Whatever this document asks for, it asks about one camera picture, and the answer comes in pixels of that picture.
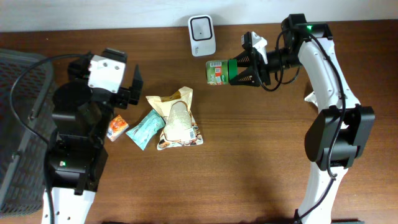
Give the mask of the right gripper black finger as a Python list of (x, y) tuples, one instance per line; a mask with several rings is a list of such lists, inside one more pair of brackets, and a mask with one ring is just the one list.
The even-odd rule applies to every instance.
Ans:
[(256, 67), (258, 66), (258, 51), (255, 48), (244, 50), (238, 56), (234, 57), (238, 67)]
[(262, 81), (259, 75), (259, 70), (248, 67), (238, 75), (229, 79), (230, 85), (244, 85), (244, 86), (261, 86)]

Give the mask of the green lidded jar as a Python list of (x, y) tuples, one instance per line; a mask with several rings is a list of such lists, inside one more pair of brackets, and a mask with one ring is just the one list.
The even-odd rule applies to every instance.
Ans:
[(227, 85), (237, 75), (236, 59), (212, 60), (206, 63), (206, 81), (209, 85)]

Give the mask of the orange snack packet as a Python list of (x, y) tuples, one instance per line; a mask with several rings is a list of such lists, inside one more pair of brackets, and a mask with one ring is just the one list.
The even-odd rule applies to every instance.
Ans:
[(107, 137), (110, 141), (114, 142), (125, 130), (129, 127), (128, 123), (122, 118), (121, 115), (117, 115), (109, 124)]

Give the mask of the teal wipes packet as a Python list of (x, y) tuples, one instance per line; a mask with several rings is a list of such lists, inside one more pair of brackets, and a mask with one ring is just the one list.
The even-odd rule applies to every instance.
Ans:
[(126, 134), (141, 150), (144, 150), (150, 139), (164, 126), (165, 121), (160, 114), (156, 110), (151, 110), (137, 126), (128, 130)]

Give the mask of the white bamboo print tube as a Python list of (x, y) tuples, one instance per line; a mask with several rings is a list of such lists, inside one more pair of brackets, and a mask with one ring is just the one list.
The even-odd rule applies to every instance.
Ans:
[(315, 92), (314, 92), (314, 91), (311, 92), (309, 95), (307, 95), (307, 96), (304, 98), (304, 101), (306, 101), (306, 102), (308, 102), (308, 103), (312, 103), (312, 104), (314, 104), (316, 107), (318, 106), (317, 98), (316, 98), (316, 95), (315, 95)]

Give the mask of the beige snack bag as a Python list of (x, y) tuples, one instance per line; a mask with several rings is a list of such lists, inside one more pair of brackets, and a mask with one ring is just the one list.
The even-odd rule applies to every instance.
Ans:
[(203, 136), (191, 112), (191, 88), (184, 86), (171, 96), (146, 96), (146, 99), (165, 121), (157, 144), (159, 151), (203, 144)]

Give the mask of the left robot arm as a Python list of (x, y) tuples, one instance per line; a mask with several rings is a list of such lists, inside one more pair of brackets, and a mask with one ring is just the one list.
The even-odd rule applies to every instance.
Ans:
[(138, 66), (128, 88), (107, 90), (89, 80), (101, 74), (102, 82), (109, 83), (125, 68), (124, 61), (105, 58), (77, 59), (68, 65), (69, 81), (52, 98), (56, 128), (45, 157), (50, 189), (43, 194), (42, 223), (85, 222), (108, 158), (104, 141), (114, 110), (136, 105), (144, 84)]

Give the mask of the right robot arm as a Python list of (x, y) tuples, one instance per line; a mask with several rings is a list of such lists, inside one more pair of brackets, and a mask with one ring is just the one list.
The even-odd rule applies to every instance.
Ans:
[(310, 175), (294, 223), (331, 223), (338, 188), (355, 159), (363, 154), (374, 125), (374, 110), (361, 106), (347, 84), (326, 22), (307, 22), (304, 14), (291, 14), (280, 26), (277, 39), (284, 45), (277, 45), (271, 52), (266, 50), (266, 40), (255, 32), (241, 37), (244, 50), (235, 60), (244, 71), (229, 84), (272, 91), (272, 73), (281, 86), (286, 69), (306, 70), (313, 89), (307, 98), (316, 104), (318, 116), (305, 135)]

